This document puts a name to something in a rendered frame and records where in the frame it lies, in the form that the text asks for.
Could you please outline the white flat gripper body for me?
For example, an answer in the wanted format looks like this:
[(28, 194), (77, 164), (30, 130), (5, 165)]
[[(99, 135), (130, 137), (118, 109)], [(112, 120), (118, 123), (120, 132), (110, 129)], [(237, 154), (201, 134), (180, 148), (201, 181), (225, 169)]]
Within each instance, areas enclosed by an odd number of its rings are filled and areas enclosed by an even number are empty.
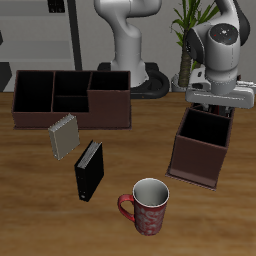
[(210, 91), (209, 83), (194, 83), (187, 88), (187, 102), (203, 105), (219, 105), (225, 107), (250, 109), (254, 106), (256, 84), (237, 81), (235, 88), (226, 95), (215, 95)]

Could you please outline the narrow dark brown desk caddy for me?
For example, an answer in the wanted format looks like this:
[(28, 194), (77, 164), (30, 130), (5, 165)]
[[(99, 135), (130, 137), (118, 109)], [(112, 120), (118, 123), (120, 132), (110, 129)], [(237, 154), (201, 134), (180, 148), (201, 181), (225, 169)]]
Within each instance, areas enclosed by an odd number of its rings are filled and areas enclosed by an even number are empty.
[(231, 117), (206, 112), (194, 103), (185, 110), (175, 136), (168, 177), (215, 191), (229, 147), (235, 109)]

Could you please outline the wide dark brown desk caddy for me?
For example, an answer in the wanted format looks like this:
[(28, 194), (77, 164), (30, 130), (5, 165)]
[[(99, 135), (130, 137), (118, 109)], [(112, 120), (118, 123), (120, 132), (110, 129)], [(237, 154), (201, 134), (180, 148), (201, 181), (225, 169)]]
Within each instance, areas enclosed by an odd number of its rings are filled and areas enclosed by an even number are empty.
[(128, 71), (16, 73), (12, 115), (17, 129), (46, 129), (67, 114), (80, 129), (131, 127)]

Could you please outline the black book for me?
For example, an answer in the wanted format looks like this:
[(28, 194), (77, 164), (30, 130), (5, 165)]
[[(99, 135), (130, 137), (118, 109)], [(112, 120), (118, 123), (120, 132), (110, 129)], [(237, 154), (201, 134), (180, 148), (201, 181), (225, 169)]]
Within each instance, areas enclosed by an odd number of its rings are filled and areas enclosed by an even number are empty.
[(104, 176), (102, 143), (91, 141), (74, 168), (79, 199), (88, 202)]

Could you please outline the grey book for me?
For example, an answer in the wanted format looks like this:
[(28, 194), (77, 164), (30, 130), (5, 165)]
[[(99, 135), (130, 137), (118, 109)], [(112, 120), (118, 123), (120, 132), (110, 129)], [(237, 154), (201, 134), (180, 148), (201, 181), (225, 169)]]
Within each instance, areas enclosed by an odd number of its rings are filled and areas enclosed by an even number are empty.
[(48, 128), (53, 156), (61, 160), (79, 144), (78, 124), (75, 116), (68, 114)]

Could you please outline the green pot plant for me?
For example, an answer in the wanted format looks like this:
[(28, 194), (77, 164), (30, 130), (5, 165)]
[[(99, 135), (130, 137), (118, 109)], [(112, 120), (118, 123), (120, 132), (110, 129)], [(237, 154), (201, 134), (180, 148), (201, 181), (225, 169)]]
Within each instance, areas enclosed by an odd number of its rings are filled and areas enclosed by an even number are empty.
[(179, 73), (171, 80), (172, 92), (185, 92), (188, 86), (191, 72), (201, 66), (198, 61), (193, 60), (187, 53), (185, 38), (189, 30), (195, 26), (209, 21), (219, 12), (215, 3), (201, 9), (201, 0), (181, 0), (182, 11), (174, 9), (178, 18), (173, 20), (170, 26), (171, 32), (178, 37), (177, 44), (182, 48)]

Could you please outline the red patterned mug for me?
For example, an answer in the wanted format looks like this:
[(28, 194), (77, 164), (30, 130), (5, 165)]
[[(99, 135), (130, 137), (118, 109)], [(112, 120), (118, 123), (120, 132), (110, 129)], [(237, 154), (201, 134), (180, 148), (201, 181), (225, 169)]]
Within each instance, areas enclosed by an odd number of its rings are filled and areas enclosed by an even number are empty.
[[(134, 185), (131, 195), (121, 195), (117, 206), (120, 213), (135, 224), (140, 234), (152, 236), (161, 230), (168, 199), (169, 189), (162, 181), (145, 178)], [(133, 204), (133, 214), (122, 207), (126, 201)]]

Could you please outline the flat black base plate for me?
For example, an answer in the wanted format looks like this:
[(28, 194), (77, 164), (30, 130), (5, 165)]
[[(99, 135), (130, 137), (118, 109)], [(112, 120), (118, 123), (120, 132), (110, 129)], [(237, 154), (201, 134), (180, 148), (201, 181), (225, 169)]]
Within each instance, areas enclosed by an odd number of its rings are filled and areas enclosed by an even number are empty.
[[(157, 99), (164, 97), (170, 88), (169, 79), (159, 71), (158, 65), (154, 62), (145, 63), (149, 79), (142, 85), (131, 89), (132, 99)], [(110, 69), (109, 62), (103, 62), (98, 66), (98, 71), (105, 71), (96, 76), (98, 89), (127, 90), (129, 86), (128, 74), (117, 74)]]

